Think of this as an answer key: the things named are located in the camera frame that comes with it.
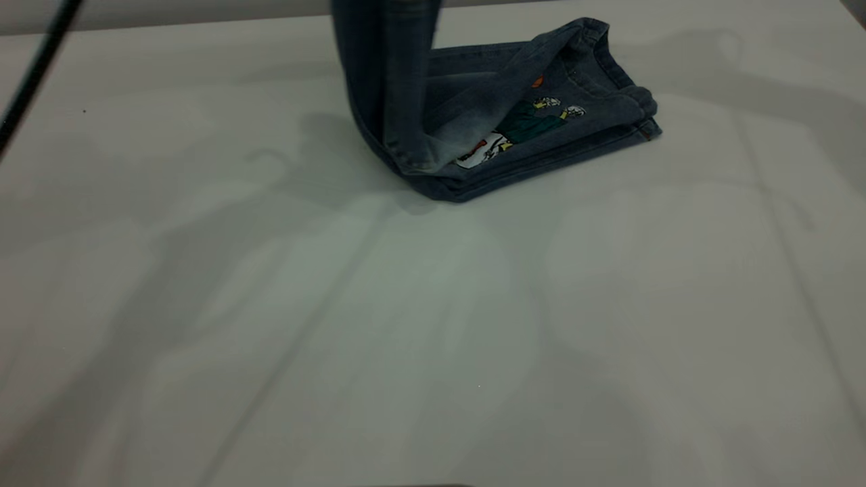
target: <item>black cable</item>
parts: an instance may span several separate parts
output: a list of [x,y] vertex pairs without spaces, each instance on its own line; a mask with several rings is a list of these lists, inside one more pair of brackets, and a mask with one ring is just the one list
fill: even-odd
[[39,92],[39,87],[42,85],[42,78],[51,67],[51,62],[54,60],[57,50],[63,44],[63,38],[69,31],[69,26],[72,25],[75,15],[78,13],[78,8],[84,0],[66,0],[57,10],[54,20],[51,21],[51,26],[48,28],[48,34],[42,41],[42,46],[39,52],[33,59],[30,65],[29,72],[24,76],[21,86],[18,88],[18,93],[6,110],[3,116],[3,124],[0,125],[0,163],[3,163],[3,156],[6,154],[6,149],[9,147],[12,138],[24,116],[33,103],[33,99]]

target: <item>faded denim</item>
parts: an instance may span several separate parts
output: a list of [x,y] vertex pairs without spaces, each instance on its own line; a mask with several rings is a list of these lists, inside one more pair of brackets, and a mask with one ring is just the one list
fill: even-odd
[[652,94],[611,56],[606,23],[431,49],[440,3],[332,0],[354,119],[418,192],[468,201],[662,133]]

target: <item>denim jeans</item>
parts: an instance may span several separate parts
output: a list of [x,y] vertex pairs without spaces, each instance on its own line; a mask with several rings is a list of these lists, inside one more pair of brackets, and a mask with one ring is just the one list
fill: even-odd
[[432,49],[441,0],[332,0],[352,114],[415,190],[468,201],[662,133],[582,18],[529,42]]

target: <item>white tabletop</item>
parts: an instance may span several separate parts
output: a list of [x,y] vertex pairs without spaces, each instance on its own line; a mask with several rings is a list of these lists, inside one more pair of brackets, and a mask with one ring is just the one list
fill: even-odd
[[866,32],[581,0],[438,43],[581,16],[665,134],[465,205],[365,148],[326,17],[73,35],[0,166],[0,485],[866,484]]

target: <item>printed patch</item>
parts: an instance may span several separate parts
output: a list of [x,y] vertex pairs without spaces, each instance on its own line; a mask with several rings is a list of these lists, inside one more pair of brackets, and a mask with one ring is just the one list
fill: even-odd
[[[540,76],[533,83],[533,88],[538,88],[543,83],[544,76]],[[543,133],[562,127],[568,123],[570,118],[586,114],[586,110],[582,107],[571,105],[564,108],[559,116],[539,117],[536,115],[536,112],[543,108],[558,107],[561,104],[562,102],[558,98],[550,96],[538,98],[535,101],[518,101],[493,132],[478,142],[471,152],[462,155],[454,162],[460,167],[471,169],[504,153],[516,144],[535,139]]]

